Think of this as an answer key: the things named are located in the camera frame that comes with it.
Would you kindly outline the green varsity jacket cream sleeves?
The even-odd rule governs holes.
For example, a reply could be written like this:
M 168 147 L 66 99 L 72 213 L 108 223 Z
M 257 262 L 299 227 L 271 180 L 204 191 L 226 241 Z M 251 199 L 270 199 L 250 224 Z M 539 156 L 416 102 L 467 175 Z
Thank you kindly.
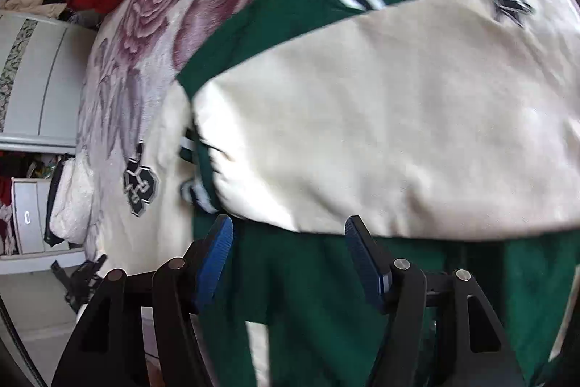
M 579 15 L 570 0 L 254 0 L 168 91 L 124 174 L 162 243 L 234 244 L 200 317 L 221 386 L 361 386 L 386 318 L 346 220 L 466 268 L 531 386 L 579 382 Z

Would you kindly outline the red clothes in shelf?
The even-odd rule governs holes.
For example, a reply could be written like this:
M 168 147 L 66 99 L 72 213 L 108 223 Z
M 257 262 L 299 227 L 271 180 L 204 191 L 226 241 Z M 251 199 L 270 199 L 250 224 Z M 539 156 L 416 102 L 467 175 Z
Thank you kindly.
M 15 174 L 14 163 L 7 151 L 1 152 L 1 254 L 13 255 L 17 249 L 14 233 L 12 207 L 12 177 Z

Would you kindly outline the white fluffy cloth hanging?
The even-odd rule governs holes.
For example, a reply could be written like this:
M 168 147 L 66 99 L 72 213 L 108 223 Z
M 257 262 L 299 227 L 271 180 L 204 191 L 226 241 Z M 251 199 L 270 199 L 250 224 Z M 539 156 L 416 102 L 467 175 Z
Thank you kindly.
M 84 244 L 94 197 L 94 178 L 87 153 L 65 155 L 51 178 L 46 206 L 44 241 L 50 247 Z

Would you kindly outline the floral rose bed blanket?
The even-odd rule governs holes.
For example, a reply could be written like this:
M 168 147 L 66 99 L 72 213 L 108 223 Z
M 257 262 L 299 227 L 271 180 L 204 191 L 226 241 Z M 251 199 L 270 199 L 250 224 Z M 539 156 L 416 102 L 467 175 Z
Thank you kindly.
M 192 125 L 187 77 L 206 81 L 276 43 L 406 0 L 123 0 L 87 61 L 77 152 L 94 197 L 84 248 L 104 269 L 155 270 L 193 240 L 186 183 L 200 174 L 180 151 Z

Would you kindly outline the white wardrobe cabinet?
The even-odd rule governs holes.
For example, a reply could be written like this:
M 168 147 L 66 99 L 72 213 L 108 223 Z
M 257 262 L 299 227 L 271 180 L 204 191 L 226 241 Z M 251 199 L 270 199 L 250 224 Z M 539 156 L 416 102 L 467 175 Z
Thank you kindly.
M 1 148 L 63 155 L 76 150 L 80 93 L 95 33 L 32 14 L 1 14 Z M 4 275 L 84 262 L 84 251 L 43 240 L 50 181 L 12 180 L 17 252 L 1 259 Z

